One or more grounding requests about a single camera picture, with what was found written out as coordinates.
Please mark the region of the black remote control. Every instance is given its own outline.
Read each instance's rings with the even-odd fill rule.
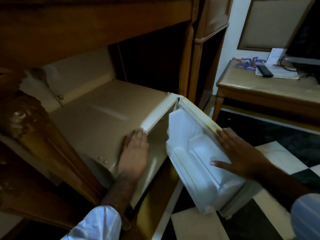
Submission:
[[[273,74],[265,65],[257,65],[257,68],[259,69],[263,77],[273,77]]]

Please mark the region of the wooden desk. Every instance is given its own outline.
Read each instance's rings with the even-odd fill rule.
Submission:
[[[320,85],[315,78],[263,78],[236,68],[230,61],[217,82],[213,117],[217,120],[225,97],[274,109],[320,118]]]

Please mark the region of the finger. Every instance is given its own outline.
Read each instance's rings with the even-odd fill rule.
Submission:
[[[142,148],[148,148],[149,147],[149,144],[148,144],[148,141],[147,141],[147,133],[145,131],[142,133],[140,146]]]
[[[123,139],[123,142],[122,142],[123,149],[126,149],[128,147],[129,141],[130,141],[130,137],[129,137],[129,135],[126,135]]]
[[[136,138],[137,138],[137,133],[138,133],[138,131],[135,129],[135,130],[133,131],[132,136],[131,136],[131,138],[130,138],[130,141],[129,141],[129,143],[128,143],[128,148],[131,148],[131,147],[134,146],[134,143],[135,143]]]
[[[136,147],[139,147],[140,144],[141,144],[142,133],[143,133],[142,129],[138,129],[137,137],[136,137],[136,139],[135,139],[135,141],[134,141],[134,145],[135,145]]]
[[[231,128],[223,128],[222,130],[224,131],[226,136],[230,138],[230,140],[232,140],[235,144],[244,142],[244,140],[239,137]]]
[[[228,154],[228,152],[231,150],[230,146],[226,143],[226,141],[224,139],[222,139],[222,137],[220,136],[220,134],[215,134],[216,139],[218,141],[218,143],[221,145],[222,149],[224,149],[224,151]]]
[[[228,137],[226,132],[227,132],[226,128],[223,128],[222,130],[218,130],[219,136],[229,145],[229,147],[234,148],[235,143]]]
[[[224,161],[210,161],[209,164],[211,166],[215,166],[217,168],[225,169],[225,170],[229,171],[230,173],[235,173],[235,167],[234,167],[234,165],[232,165],[230,163],[226,163]]]

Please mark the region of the stack of papers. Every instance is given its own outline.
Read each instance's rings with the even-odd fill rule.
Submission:
[[[285,53],[286,53],[286,49],[273,48],[272,51],[270,52],[270,55],[268,57],[268,60],[266,61],[265,66],[273,74],[273,77],[299,79],[299,75],[295,68],[290,68],[290,70],[295,70],[295,71],[288,71],[281,66],[275,66],[275,64],[277,64],[278,61],[282,59]],[[258,68],[256,68],[256,75],[262,76]]]

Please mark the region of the sleeve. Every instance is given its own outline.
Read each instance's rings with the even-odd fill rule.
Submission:
[[[118,240],[121,218],[111,206],[98,206],[61,240]]]
[[[299,240],[320,239],[320,194],[298,198],[291,208],[291,223]]]

